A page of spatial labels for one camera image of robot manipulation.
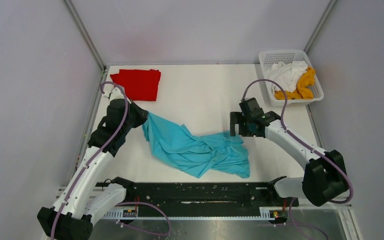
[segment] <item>white wall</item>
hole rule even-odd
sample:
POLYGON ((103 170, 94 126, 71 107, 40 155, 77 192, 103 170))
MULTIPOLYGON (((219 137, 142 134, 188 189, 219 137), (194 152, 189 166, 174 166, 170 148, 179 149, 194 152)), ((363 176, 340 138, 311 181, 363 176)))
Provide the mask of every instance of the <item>white wall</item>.
POLYGON ((257 63, 304 49, 329 0, 73 0, 107 65, 257 63))
POLYGON ((0 240, 42 235, 99 78, 62 0, 0 0, 0 240))
POLYGON ((312 109, 344 156, 363 239, 384 239, 384 0, 339 1, 309 58, 325 94, 312 109))

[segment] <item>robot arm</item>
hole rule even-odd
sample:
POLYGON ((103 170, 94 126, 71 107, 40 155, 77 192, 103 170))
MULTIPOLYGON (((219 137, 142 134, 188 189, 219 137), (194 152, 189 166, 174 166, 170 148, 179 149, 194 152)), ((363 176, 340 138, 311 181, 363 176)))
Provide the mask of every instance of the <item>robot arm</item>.
POLYGON ((125 199, 126 189, 122 185, 112 183, 88 204, 89 196, 99 176, 126 142, 126 135, 132 128, 139 127, 148 118, 147 111, 138 107, 134 102, 126 105, 122 96, 118 88, 112 90, 106 116, 102 118, 97 129, 91 134, 85 155, 67 188, 51 208, 42 207, 37 214, 37 219, 47 236, 51 236, 52 225, 58 209, 63 204, 65 205, 56 222, 54 236, 56 239, 77 240, 88 239, 96 222, 117 203, 125 199), (125 108, 128 108, 128 112, 121 129, 102 152, 92 159, 93 155, 104 146, 119 127, 125 108))
MULTIPOLYGON (((314 153, 324 153, 346 174, 344 159, 338 151, 327 152, 300 137, 304 143, 313 147, 312 150, 307 149, 285 131, 278 114, 273 111, 264 113, 255 98, 243 100, 239 106, 242 112, 230 113, 231 136, 236 135, 235 127, 238 124, 239 135, 267 138, 290 154, 304 169, 304 177, 285 177, 275 183, 274 187, 280 197, 307 198, 319 207, 348 190, 345 179, 338 171, 314 153)), ((288 130, 299 137, 290 127, 288 130)))

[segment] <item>table surface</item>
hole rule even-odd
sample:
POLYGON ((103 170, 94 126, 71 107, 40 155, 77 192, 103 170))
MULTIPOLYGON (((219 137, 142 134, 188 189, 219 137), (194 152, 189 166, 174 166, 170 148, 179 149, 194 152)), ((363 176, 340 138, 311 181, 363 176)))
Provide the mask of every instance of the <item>table surface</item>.
MULTIPOLYGON (((263 77, 259 64, 206 65, 114 65, 110 74, 119 69, 155 69, 161 72, 155 102, 136 101, 148 110, 177 124, 185 124, 194 135, 207 135, 230 129, 230 112, 239 112, 239 102, 246 86, 263 77)), ((280 115, 282 108, 271 107, 264 83, 253 85, 247 98, 255 97, 265 112, 280 115)), ((106 115, 109 104, 101 98, 93 130, 106 115)), ((310 143, 315 135, 305 105, 288 105, 285 122, 310 143)), ((154 157, 141 127, 132 129, 115 159, 104 169, 99 180, 122 177, 134 182, 268 182, 280 176, 302 177, 303 169, 283 149, 262 137, 244 137, 249 152, 250 177, 240 178, 209 170, 201 178, 188 175, 154 157)))

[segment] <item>laundry basket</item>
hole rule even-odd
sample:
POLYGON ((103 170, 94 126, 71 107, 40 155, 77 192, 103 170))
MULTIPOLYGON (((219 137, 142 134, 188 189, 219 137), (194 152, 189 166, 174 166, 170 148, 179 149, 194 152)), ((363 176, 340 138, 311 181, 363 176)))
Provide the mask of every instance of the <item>laundry basket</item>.
MULTIPOLYGON (((267 77, 266 71, 273 65, 279 62, 284 62, 285 64, 290 64, 292 61, 305 61, 308 66, 311 66, 310 60, 307 57, 307 54, 301 50, 270 50, 270 51, 262 51, 258 54, 259 63, 262 69, 262 75, 264 78, 267 77)), ((314 76, 315 84, 314 86, 308 86, 308 89, 312 91, 314 95, 313 99, 291 99, 288 100, 289 104, 309 104, 314 101, 320 101, 325 96, 323 94, 322 86, 320 86, 319 79, 317 79, 317 75, 314 76)), ((285 100, 278 100, 272 93, 272 83, 266 81, 265 88, 267 89, 268 97, 270 100, 270 104, 273 107, 282 107, 285 103, 285 100)))

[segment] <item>orange cloth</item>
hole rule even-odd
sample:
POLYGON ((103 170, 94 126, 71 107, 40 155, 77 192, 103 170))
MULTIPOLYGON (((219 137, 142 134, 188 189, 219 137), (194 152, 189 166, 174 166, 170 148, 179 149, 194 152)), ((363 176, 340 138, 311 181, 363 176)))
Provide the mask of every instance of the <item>orange cloth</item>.
MULTIPOLYGON (((314 95, 308 86, 314 86, 316 82, 314 76, 316 75, 316 70, 309 66, 307 72, 304 73, 301 78, 296 83, 296 89, 293 92, 285 91, 287 99, 313 99, 314 95)), ((274 97, 278 100, 284 100, 285 96, 282 91, 275 91, 274 97)))

